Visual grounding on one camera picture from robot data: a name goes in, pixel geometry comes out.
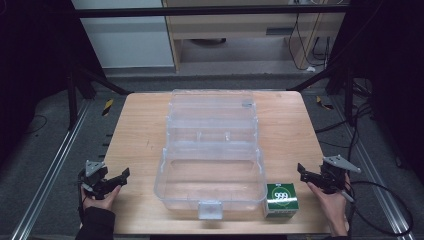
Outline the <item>white cabinet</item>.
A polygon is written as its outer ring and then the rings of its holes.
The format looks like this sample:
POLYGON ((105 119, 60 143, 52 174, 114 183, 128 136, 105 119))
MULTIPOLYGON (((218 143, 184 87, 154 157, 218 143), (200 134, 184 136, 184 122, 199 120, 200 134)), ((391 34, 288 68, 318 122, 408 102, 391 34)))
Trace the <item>white cabinet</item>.
MULTIPOLYGON (((77 10, 155 8, 161 0, 72 0, 77 10)), ((173 67, 165 18, 116 17, 81 20, 104 69, 173 67)))

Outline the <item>aluminium floor rail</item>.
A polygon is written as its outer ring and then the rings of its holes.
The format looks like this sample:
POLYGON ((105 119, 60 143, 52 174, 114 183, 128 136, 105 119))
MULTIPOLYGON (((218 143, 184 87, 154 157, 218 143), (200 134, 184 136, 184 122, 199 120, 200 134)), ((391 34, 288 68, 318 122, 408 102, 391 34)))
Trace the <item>aluminium floor rail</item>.
POLYGON ((399 167, 394 150, 375 118, 370 101, 353 100, 350 159, 357 204, 351 222, 354 240, 424 240, 424 185, 408 167, 399 167))
POLYGON ((59 149, 56 152, 43 180, 41 181, 25 214, 17 224, 9 240, 27 240, 31 230, 50 194, 50 191, 62 169, 63 164, 73 146, 73 143, 85 121, 87 111, 92 105, 91 100, 83 100, 77 112, 77 120, 74 126, 67 131, 59 149))

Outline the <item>light wooden desk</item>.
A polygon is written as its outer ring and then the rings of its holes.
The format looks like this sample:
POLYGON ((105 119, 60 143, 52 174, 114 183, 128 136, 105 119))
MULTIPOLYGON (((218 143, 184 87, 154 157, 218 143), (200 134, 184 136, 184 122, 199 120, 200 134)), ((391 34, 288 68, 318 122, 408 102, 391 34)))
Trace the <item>light wooden desk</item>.
MULTIPOLYGON (((349 0, 161 0, 165 7, 331 5, 349 0)), ((168 16, 171 39, 262 38, 286 39, 295 66, 312 64, 308 58, 317 38, 335 37, 342 13, 243 14, 168 16)))

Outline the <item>clear plastic storage box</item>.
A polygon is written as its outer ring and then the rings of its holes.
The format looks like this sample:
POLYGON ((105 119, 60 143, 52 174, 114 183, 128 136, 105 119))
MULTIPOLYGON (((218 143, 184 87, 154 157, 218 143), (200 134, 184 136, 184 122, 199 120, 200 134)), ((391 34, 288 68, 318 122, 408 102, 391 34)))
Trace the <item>clear plastic storage box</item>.
POLYGON ((267 196, 258 135, 251 91, 173 91, 155 195, 199 219, 257 210, 267 196))

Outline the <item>person's left hand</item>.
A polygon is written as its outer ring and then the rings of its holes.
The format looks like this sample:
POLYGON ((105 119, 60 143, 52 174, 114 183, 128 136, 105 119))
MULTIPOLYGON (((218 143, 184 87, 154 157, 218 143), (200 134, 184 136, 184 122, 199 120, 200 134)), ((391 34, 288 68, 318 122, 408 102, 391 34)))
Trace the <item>person's left hand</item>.
POLYGON ((84 189, 81 189, 81 192, 82 192, 81 200, 82 200, 83 209, 86 210, 90 207, 95 207, 95 208, 111 211, 113 202, 118 196, 120 190, 121 190, 121 186, 118 185, 104 199, 96 200, 92 197, 87 196, 84 189))

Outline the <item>green and white carton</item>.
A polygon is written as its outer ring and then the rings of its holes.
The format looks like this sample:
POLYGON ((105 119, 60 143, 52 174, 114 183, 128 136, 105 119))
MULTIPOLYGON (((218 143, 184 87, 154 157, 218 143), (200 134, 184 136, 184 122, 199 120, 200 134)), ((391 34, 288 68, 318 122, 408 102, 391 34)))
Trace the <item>green and white carton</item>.
POLYGON ((299 210, 293 183, 271 183, 267 185, 265 213, 267 217, 292 218, 299 210))

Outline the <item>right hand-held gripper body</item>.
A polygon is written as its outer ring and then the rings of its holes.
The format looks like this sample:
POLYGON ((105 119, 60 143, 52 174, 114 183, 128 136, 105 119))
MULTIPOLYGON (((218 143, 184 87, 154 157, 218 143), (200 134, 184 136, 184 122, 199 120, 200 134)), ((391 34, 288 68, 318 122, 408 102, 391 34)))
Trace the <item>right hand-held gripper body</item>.
POLYGON ((325 182, 323 190, 326 194, 333 194, 344 189, 345 173, 347 171, 361 172, 359 167, 353 165, 340 155, 324 157, 320 170, 325 182))

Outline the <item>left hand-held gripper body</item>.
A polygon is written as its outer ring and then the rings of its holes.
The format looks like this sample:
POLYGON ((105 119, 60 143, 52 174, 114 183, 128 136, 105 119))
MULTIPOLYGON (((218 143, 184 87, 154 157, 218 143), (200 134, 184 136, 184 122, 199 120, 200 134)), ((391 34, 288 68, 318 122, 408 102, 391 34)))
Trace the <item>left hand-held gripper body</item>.
POLYGON ((104 162, 87 160, 85 167, 78 174, 78 185, 83 188, 83 192, 96 200, 103 200, 105 192, 105 175, 108 169, 104 162))

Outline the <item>black curtain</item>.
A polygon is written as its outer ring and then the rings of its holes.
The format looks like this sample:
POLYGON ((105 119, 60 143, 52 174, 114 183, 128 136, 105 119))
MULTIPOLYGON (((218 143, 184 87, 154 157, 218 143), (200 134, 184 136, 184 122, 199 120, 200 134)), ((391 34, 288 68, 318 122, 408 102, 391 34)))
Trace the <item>black curtain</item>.
POLYGON ((333 48, 372 83, 372 103, 424 184, 424 0, 350 0, 333 48))
POLYGON ((73 8, 72 0, 0 0, 0 166, 17 148, 37 104, 67 87, 55 33, 78 63, 104 74, 81 21, 49 13, 73 8))

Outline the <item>black metal stand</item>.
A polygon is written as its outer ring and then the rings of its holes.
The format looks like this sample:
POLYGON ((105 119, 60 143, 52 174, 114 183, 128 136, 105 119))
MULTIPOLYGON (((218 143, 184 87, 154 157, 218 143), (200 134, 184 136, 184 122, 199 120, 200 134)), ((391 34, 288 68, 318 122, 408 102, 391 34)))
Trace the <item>black metal stand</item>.
POLYGON ((288 91, 301 92, 325 78, 329 79, 325 90, 330 95, 337 94, 341 89, 344 89, 344 116, 348 123, 353 125, 353 70, 349 63, 343 63, 342 61, 331 63, 325 70, 315 74, 303 83, 288 88, 288 91))
POLYGON ((92 81, 99 83, 117 94, 131 94, 131 91, 113 84, 104 76, 100 76, 82 67, 80 64, 73 64, 66 80, 69 105, 69 130, 74 128, 78 120, 76 91, 79 91, 84 99, 93 99, 96 96, 96 91, 91 84, 92 81))

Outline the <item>yellow and black tape strip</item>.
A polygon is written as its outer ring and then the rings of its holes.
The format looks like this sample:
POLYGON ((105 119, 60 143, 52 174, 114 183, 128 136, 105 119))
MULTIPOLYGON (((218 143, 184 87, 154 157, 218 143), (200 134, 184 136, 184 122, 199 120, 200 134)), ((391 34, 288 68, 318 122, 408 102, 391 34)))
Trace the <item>yellow and black tape strip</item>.
POLYGON ((316 102, 319 106, 327 110, 333 110, 333 104, 328 96, 317 96, 316 102))
POLYGON ((114 102, 113 99, 108 99, 106 101, 105 106, 104 106, 103 111, 102 111, 102 116, 107 116, 108 115, 108 113, 109 113, 109 111, 110 111, 110 109, 111 109, 111 107, 113 105, 113 102, 114 102))

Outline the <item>black metal crossbar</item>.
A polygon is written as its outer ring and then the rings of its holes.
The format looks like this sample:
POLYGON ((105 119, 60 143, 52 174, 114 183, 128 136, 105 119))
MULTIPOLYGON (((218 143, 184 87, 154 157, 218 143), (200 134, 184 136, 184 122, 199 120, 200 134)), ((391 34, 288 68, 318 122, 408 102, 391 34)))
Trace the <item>black metal crossbar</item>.
POLYGON ((202 6, 125 9, 82 9, 71 11, 80 18, 201 16, 243 14, 341 13, 350 5, 268 5, 268 6, 202 6))

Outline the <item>person's right hand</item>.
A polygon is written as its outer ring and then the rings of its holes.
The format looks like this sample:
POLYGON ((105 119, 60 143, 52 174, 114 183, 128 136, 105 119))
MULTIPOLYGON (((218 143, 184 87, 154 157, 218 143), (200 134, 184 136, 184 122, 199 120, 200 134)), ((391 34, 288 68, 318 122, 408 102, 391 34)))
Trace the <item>person's right hand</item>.
POLYGON ((345 218, 347 199, 341 192, 326 194, 313 183, 308 182, 307 186, 318 199, 330 229, 330 236, 324 240, 349 240, 345 218))

